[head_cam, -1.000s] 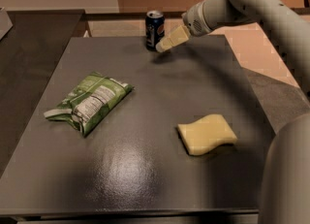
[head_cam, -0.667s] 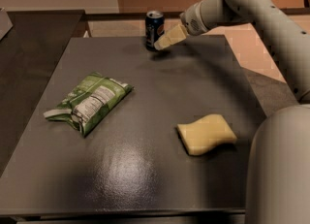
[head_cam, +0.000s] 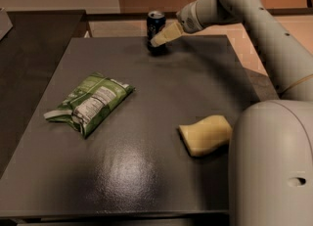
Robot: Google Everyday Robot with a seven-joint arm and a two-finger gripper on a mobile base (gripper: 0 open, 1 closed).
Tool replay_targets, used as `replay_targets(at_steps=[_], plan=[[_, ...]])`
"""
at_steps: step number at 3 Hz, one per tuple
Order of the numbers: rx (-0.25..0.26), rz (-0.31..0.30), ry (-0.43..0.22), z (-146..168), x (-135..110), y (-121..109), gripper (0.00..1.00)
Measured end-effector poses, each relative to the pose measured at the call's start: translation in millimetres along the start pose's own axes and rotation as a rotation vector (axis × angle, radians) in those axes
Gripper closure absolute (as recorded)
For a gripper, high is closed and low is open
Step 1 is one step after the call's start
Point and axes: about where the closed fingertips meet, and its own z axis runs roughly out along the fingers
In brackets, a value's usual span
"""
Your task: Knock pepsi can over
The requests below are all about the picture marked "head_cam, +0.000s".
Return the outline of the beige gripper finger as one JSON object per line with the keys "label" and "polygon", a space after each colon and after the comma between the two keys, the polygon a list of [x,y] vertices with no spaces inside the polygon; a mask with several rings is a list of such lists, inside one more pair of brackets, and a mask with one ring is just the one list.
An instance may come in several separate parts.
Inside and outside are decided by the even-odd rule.
{"label": "beige gripper finger", "polygon": [[167,42],[173,41],[181,37],[184,33],[183,27],[179,22],[174,22],[160,32],[158,32],[151,40],[151,45],[153,47],[161,46]]}

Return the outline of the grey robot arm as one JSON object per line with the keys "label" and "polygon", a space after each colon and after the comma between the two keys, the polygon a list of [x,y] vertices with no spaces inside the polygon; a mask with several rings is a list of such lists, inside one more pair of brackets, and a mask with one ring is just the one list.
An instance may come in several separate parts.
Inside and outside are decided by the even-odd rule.
{"label": "grey robot arm", "polygon": [[197,0],[177,14],[153,46],[211,25],[241,23],[278,99],[237,120],[229,145],[231,226],[313,226],[313,56],[261,0]]}

